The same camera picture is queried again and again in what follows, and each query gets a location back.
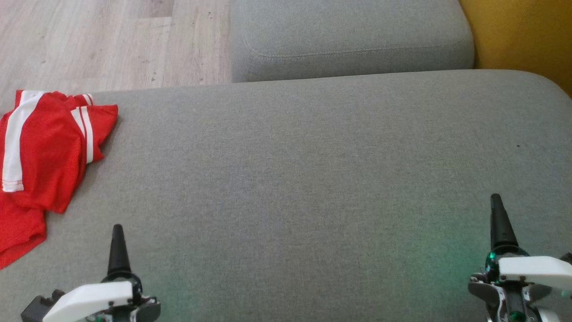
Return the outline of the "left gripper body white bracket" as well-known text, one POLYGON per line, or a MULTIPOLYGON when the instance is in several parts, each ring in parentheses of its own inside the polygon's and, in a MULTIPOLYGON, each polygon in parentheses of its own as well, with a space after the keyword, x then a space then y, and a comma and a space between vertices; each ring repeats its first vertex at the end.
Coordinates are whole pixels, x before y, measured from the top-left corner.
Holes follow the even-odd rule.
POLYGON ((156 297, 143 295, 133 273, 110 273, 100 283, 86 284, 60 297, 44 322, 155 322, 161 314, 156 297))

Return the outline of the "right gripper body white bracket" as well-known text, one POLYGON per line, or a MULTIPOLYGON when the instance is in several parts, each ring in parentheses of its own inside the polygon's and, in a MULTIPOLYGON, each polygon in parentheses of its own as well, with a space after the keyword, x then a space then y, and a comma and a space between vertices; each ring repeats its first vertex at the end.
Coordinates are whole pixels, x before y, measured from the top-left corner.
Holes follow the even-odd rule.
POLYGON ((570 252, 554 258, 490 251, 468 283, 470 294, 485 303, 487 322, 560 322, 557 313, 536 303, 552 291, 571 297, 571 289, 570 252))

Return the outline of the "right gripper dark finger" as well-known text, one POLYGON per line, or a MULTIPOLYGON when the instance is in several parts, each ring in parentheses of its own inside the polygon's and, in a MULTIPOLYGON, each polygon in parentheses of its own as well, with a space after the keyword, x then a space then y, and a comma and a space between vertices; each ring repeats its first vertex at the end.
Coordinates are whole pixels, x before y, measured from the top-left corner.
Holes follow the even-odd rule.
POLYGON ((490 204, 492 211, 490 216, 491 251, 496 255, 517 254, 520 247, 501 196, 496 193, 492 194, 490 204))

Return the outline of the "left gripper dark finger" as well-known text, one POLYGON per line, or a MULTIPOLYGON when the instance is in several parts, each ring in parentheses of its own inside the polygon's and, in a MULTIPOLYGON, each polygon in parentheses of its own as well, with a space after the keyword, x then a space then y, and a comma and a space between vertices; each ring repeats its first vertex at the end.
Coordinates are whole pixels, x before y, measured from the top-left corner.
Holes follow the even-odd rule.
POLYGON ((121 224, 115 224, 109 250, 107 277, 108 279, 116 279, 117 277, 127 275, 127 273, 131 273, 131 267, 123 227, 121 224))

